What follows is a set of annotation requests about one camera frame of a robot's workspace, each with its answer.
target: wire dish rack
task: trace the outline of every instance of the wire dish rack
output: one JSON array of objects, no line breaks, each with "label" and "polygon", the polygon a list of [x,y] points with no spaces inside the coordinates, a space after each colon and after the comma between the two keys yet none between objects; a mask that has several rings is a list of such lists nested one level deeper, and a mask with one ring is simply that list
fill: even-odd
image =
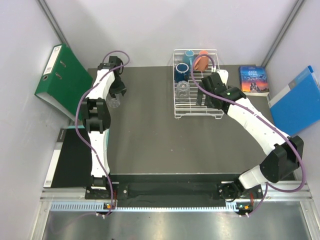
[{"label": "wire dish rack", "polygon": [[[209,108],[204,105],[205,94],[202,96],[202,106],[196,104],[198,96],[198,87],[194,84],[189,77],[188,83],[190,85],[190,97],[188,101],[179,102],[176,98],[177,83],[175,82],[175,67],[177,64],[182,63],[185,51],[192,50],[194,54],[198,55],[200,51],[205,50],[212,56],[216,69],[220,69],[217,50],[215,49],[175,49],[173,51],[173,102],[174,102],[174,118],[180,119],[182,116],[212,116],[215,119],[221,119],[224,115],[222,110]],[[201,82],[201,79],[211,74],[212,62],[209,60],[208,69],[203,73],[194,71],[194,78],[197,83]]]}]

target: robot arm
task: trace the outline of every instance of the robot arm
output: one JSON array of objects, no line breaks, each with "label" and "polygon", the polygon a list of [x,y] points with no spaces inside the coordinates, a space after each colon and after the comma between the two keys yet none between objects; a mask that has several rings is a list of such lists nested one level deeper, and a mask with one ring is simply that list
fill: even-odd
[{"label": "robot arm", "polygon": [[[96,80],[93,85],[100,82],[103,76],[114,67],[120,66],[122,61],[116,56],[110,56],[108,63],[101,63],[98,67]],[[116,94],[124,95],[126,87],[120,78],[120,71],[115,70],[106,75],[100,84],[94,88],[81,103],[81,115],[85,129],[88,131],[90,144],[96,150],[92,150],[91,188],[106,189],[106,173],[96,160],[96,154],[101,159],[101,163],[107,174],[110,168],[107,159],[107,143],[111,116],[106,104],[107,95],[115,98]]]},{"label": "robot arm", "polygon": [[[235,179],[234,183],[241,195],[246,190],[257,185],[266,182],[277,183],[300,166],[298,159],[286,141],[256,118],[258,115],[272,125],[272,123],[251,104],[250,100],[240,89],[237,87],[227,89],[217,72],[213,72],[210,76],[204,77],[201,86],[208,92],[232,100],[254,112],[254,114],[251,114],[237,105],[232,105],[208,95],[205,96],[205,104],[208,107],[222,109],[225,114],[236,120],[259,143],[267,156],[261,164],[242,173],[239,178]],[[280,132],[291,141],[299,155],[302,156],[304,146],[302,139],[299,136],[290,137],[288,134],[282,131]]]}]

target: blue mug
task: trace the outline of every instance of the blue mug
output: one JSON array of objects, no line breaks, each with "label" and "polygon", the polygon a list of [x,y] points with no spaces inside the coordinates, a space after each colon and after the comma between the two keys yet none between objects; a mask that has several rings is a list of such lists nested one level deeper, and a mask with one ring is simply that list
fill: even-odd
[{"label": "blue mug", "polygon": [[196,59],[195,53],[192,50],[187,50],[184,53],[182,62],[184,64],[187,64],[189,66],[189,69],[191,69],[192,63],[194,62],[194,60]]},{"label": "blue mug", "polygon": [[179,63],[174,68],[174,80],[179,83],[189,79],[190,68],[185,63]]}]

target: book cover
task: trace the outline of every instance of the book cover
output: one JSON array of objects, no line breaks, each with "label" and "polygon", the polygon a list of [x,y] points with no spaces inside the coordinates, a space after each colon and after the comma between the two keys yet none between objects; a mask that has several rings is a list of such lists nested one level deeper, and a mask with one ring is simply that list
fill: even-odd
[{"label": "book cover", "polygon": [[295,135],[320,120],[320,86],[311,66],[268,102],[274,124]]},{"label": "book cover", "polygon": [[74,121],[78,102],[92,81],[71,49],[60,44],[52,49],[35,95]]},{"label": "book cover", "polygon": [[247,96],[264,96],[269,94],[267,73],[262,66],[240,66],[240,87]]}]

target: orange mug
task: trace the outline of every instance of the orange mug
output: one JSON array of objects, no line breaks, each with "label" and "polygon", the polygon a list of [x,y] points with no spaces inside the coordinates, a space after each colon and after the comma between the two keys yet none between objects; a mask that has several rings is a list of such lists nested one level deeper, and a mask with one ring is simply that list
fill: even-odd
[{"label": "orange mug", "polygon": [[[201,54],[209,54],[209,53],[205,50],[202,50],[199,52],[199,55]],[[199,57],[194,63],[194,70],[204,72],[205,70],[207,70],[208,65],[209,65],[209,58],[207,56]]]}]

